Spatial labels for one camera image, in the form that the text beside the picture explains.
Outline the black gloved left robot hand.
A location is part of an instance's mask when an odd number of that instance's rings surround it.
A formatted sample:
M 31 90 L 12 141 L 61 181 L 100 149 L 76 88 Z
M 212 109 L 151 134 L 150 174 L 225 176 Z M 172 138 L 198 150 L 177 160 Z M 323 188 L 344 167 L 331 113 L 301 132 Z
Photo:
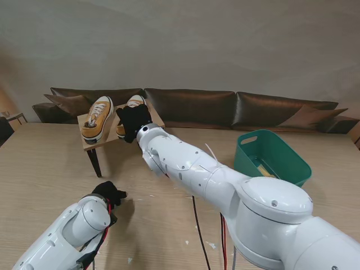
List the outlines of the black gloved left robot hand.
M 125 191 L 118 190 L 111 181 L 99 184 L 95 187 L 92 193 L 104 197 L 110 203 L 112 210 L 115 206 L 119 206 L 121 204 L 122 199 L 125 199 L 128 196 Z

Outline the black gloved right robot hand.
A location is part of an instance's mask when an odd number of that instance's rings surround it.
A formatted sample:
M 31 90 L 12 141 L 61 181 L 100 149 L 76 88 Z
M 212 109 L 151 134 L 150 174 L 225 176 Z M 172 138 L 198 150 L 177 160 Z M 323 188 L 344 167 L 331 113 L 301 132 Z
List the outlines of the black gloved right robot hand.
M 118 108 L 116 114 L 119 117 L 119 124 L 116 128 L 117 136 L 128 143 L 133 142 L 144 125 L 152 123 L 149 109 L 145 104 Z

